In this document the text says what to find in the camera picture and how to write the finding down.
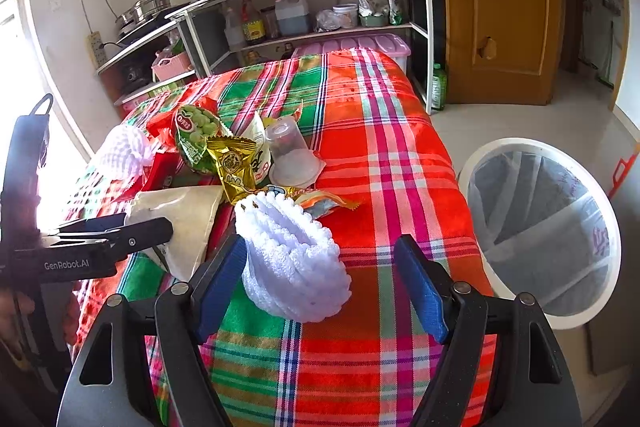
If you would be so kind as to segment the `person's left hand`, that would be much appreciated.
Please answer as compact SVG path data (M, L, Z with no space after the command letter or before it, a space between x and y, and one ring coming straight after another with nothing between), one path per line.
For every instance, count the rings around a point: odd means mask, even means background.
M19 358L22 355L21 334L17 328L18 314L34 312L34 300L22 293L16 293L11 288L0 291L0 333L1 340L6 347Z

